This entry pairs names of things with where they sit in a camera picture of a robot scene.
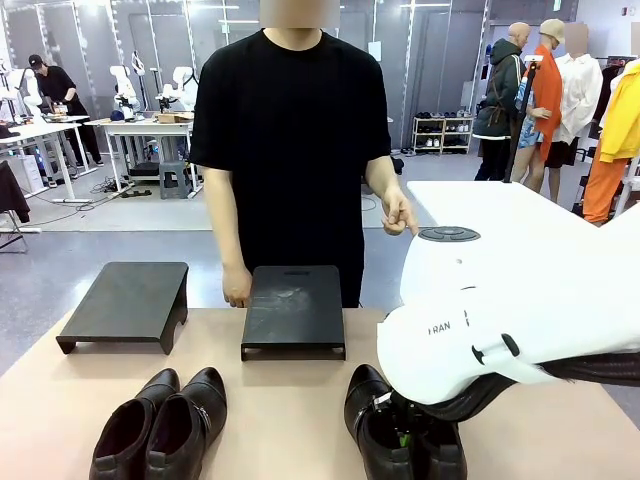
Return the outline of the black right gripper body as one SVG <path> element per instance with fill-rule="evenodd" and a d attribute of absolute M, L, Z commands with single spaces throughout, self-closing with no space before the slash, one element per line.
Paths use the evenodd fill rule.
<path fill-rule="evenodd" d="M 397 392 L 388 392 L 377 398 L 377 410 L 389 413 L 399 434 L 417 434 L 426 430 L 426 414 L 416 403 Z"/>

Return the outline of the person's left hand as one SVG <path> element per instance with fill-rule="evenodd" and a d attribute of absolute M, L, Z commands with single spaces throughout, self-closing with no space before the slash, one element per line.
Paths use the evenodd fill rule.
<path fill-rule="evenodd" d="M 419 226 L 411 202 L 399 186 L 391 186 L 385 191 L 382 205 L 382 225 L 387 234 L 399 236 L 405 230 L 413 236 L 418 234 Z"/>

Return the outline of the person's right hand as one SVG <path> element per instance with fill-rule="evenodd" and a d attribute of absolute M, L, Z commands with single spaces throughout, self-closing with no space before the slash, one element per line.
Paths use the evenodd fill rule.
<path fill-rule="evenodd" d="M 252 276 L 244 265 L 224 266 L 222 284 L 224 299 L 231 307 L 248 307 Z"/>

